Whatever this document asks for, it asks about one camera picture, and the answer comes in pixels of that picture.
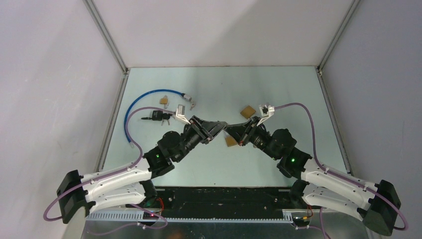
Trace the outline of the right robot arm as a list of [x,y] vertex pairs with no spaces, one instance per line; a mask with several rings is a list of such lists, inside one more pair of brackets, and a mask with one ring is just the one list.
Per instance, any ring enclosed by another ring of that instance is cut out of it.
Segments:
[[386,180],[369,182],[332,169],[295,147],[288,129],[266,130],[259,117],[231,124],[225,132],[240,145],[248,143],[277,160],[287,178],[295,178],[289,200],[295,208],[324,207],[350,215],[364,226],[389,237],[394,230],[401,201],[394,185]]

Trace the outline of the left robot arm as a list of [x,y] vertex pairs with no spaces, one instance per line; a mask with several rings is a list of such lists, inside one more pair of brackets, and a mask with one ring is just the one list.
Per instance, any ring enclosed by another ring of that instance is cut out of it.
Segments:
[[208,144],[224,128],[224,121],[206,121],[192,116],[182,133],[166,132],[150,151],[132,163],[108,171],[81,175],[78,170],[68,172],[57,189],[61,216],[68,224],[78,209],[84,208],[88,216],[95,210],[121,204],[142,204],[152,207],[157,202],[157,193],[149,187],[139,192],[127,192],[116,203],[107,199],[114,190],[127,185],[136,187],[160,177],[175,168],[199,143]]

